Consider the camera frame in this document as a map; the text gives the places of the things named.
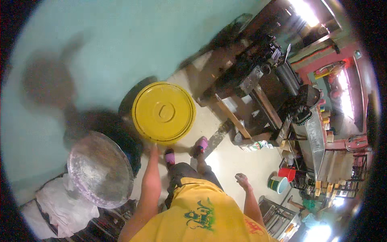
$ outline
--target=black shorts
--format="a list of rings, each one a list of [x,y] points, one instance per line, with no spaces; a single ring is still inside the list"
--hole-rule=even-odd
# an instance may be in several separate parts
[[[180,162],[175,165],[168,166],[168,171],[169,171],[171,181],[167,189],[169,194],[167,199],[165,200],[165,205],[167,206],[167,208],[171,207],[173,192],[176,186],[181,187],[183,185],[181,183],[181,179],[183,177],[190,177],[190,178],[210,181],[213,184],[217,185],[223,191],[222,186],[220,185],[218,179],[216,178],[215,174],[211,170],[211,166],[209,165],[206,165],[205,172],[203,175],[197,173],[195,169],[193,169],[188,163],[185,163],[185,162]]]

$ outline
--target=red bucket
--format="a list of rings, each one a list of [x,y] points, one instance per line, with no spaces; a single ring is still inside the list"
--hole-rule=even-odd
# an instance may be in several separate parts
[[[296,176],[296,169],[291,168],[281,168],[278,171],[279,177],[286,177],[289,182],[294,180],[294,177]]]

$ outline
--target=yellow bucket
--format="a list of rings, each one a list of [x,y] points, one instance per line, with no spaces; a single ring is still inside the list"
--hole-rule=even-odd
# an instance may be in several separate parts
[[[132,118],[138,132],[146,139],[171,145],[192,128],[195,103],[182,87],[169,82],[155,82],[137,95]]]

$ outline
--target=green graphic print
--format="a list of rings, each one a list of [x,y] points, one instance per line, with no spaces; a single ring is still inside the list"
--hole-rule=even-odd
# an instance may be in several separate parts
[[[196,209],[197,213],[195,211],[190,211],[184,214],[185,218],[189,218],[186,224],[191,229],[205,228],[207,230],[214,231],[212,228],[212,225],[215,223],[214,208],[209,197],[207,197],[207,203],[209,204],[208,207],[204,206],[202,204],[202,200],[200,200],[197,202],[197,204],[200,206]]]

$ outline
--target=yellow t-shirt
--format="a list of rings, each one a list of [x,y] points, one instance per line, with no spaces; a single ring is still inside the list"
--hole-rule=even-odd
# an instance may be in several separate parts
[[[218,186],[184,177],[170,209],[153,217],[131,241],[278,241]]]

